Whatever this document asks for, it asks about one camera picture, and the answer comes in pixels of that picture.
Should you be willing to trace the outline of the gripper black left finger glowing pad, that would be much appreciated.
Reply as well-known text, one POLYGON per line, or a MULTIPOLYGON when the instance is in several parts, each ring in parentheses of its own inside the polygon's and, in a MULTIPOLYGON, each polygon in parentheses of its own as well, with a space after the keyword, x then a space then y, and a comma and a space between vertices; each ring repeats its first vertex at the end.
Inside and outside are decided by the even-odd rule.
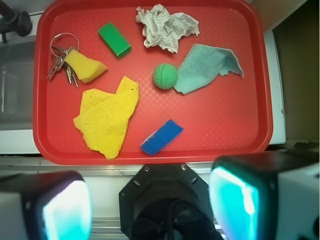
POLYGON ((77 171, 0 177, 2 240, 87 240, 93 200, 77 171))

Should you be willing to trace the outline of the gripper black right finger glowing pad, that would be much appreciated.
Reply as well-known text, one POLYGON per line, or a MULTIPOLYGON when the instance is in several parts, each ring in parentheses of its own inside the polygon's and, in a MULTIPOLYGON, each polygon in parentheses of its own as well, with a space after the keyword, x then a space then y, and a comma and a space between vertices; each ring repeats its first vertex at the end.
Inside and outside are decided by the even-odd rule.
POLYGON ((218 157, 209 177, 213 215, 230 240, 317 240, 320 156, 273 150, 218 157))

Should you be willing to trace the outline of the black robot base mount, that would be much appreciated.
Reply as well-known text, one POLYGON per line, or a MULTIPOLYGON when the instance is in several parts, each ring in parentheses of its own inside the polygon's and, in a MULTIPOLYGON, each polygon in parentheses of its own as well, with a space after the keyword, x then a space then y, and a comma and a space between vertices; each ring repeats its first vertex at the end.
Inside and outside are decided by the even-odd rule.
POLYGON ((208 184, 186 164, 146 164, 119 192, 130 240, 221 240, 208 184))

